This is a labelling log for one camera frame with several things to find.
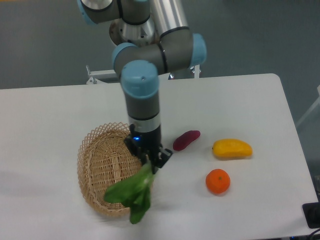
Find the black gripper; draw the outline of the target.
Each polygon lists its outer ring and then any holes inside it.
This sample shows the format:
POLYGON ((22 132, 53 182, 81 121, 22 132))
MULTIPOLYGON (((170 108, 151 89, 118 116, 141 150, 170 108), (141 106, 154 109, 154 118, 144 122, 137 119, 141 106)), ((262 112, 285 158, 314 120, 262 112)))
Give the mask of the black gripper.
POLYGON ((168 148, 161 146, 161 126, 149 132, 138 132, 134 124, 129 125, 130 134, 123 140, 130 154, 137 157, 142 165, 151 161, 152 174, 155 175, 173 155, 168 148))

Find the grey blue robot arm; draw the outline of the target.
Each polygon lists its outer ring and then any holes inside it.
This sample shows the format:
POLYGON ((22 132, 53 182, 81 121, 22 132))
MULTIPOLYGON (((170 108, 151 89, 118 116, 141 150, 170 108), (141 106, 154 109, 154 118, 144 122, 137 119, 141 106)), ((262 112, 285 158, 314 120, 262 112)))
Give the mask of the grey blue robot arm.
POLYGON ((173 154, 161 143, 159 76, 203 64, 205 40, 190 31, 180 0, 79 0, 77 5, 91 25, 118 22, 112 67, 129 119, 124 143, 155 173, 173 154))

